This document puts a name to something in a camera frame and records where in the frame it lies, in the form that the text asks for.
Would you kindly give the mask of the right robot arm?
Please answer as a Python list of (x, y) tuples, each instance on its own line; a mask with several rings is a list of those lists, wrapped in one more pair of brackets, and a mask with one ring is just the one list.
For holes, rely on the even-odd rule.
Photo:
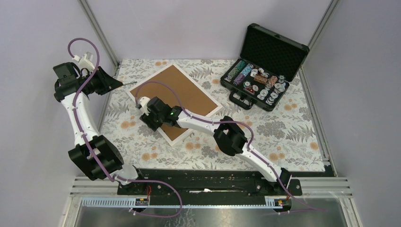
[(238, 156), (258, 170), (271, 183), (274, 193), (283, 195), (290, 189), (291, 173), (262, 155), (253, 145), (254, 134), (247, 138), (240, 128), (242, 122), (225, 116), (213, 119), (193, 113), (181, 106), (170, 107), (160, 98), (141, 97), (136, 107), (143, 114), (140, 119), (153, 131), (162, 125), (191, 129), (211, 135), (219, 149), (226, 155)]

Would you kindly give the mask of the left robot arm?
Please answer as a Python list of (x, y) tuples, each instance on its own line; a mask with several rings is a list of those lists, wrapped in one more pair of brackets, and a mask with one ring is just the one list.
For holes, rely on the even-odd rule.
[(66, 109), (74, 132), (74, 148), (68, 152), (71, 161), (92, 181), (114, 179), (116, 176), (129, 181), (129, 189), (142, 194), (147, 182), (139, 177), (134, 166), (124, 163), (117, 149), (100, 134), (89, 110), (92, 93), (104, 95), (123, 85), (98, 67), (93, 77), (83, 76), (72, 62), (53, 68), (58, 79), (55, 83), (55, 99)]

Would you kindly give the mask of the white picture frame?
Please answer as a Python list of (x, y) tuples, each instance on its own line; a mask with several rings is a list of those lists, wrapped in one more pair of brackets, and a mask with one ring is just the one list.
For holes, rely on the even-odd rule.
[(182, 103), (188, 111), (206, 117), (214, 116), (222, 108), (222, 104), (175, 63), (140, 79), (126, 93), (132, 100), (158, 97), (170, 107)]

